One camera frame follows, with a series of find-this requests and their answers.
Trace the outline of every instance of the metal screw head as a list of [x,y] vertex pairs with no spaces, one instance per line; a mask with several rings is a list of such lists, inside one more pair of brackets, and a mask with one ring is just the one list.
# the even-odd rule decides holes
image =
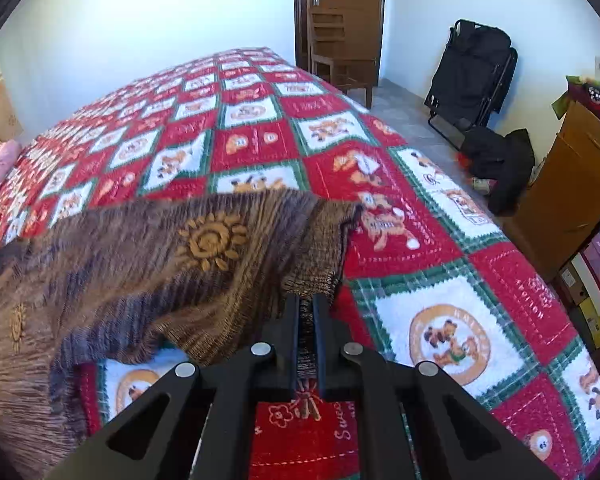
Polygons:
[[178,377],[191,377],[194,373],[196,373],[196,367],[191,363],[180,363],[176,366]]
[[418,365],[418,371],[427,377],[433,377],[438,373],[438,365],[431,361],[423,361]]
[[253,355],[267,355],[269,352],[271,352],[271,345],[269,343],[260,341],[251,346],[251,353]]
[[365,348],[360,343],[347,343],[342,349],[347,355],[360,355]]

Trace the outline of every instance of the brown blanket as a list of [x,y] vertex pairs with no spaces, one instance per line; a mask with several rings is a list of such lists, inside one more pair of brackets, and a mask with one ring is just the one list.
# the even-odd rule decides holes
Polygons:
[[138,200],[0,250],[0,444],[25,478],[75,448],[73,367],[149,359],[164,337],[201,364],[276,316],[333,296],[358,206],[294,190]]

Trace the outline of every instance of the door frame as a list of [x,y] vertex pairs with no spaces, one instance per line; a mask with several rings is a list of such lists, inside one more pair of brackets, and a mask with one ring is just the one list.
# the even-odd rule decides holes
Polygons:
[[[302,18],[301,18],[301,7],[302,2],[300,0],[294,0],[294,20],[296,32],[296,64],[302,56]],[[380,0],[380,46],[378,47],[378,65],[376,66],[376,86],[380,77],[380,60],[382,56],[382,35],[384,34],[384,0]],[[311,56],[310,50],[307,46],[307,52]]]

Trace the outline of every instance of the black folding chair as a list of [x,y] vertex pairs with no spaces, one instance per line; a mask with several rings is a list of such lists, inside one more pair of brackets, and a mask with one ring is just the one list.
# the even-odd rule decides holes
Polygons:
[[502,30],[458,20],[425,100],[429,126],[458,149],[431,120],[440,116],[461,132],[486,126],[491,113],[502,109],[517,62],[518,52]]

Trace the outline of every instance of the bedspread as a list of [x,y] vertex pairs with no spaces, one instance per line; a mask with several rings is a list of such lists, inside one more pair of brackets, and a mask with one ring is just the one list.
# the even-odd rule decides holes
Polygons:
[[[112,92],[27,146],[0,186],[0,245],[136,196],[291,187],[359,200],[333,315],[387,359],[437,362],[561,478],[581,478],[600,458],[600,378],[583,343],[525,258],[404,134],[267,48],[216,54]],[[91,431],[183,358],[83,366]],[[258,406],[253,479],[357,471],[351,403],[321,401],[302,377],[294,402]]]

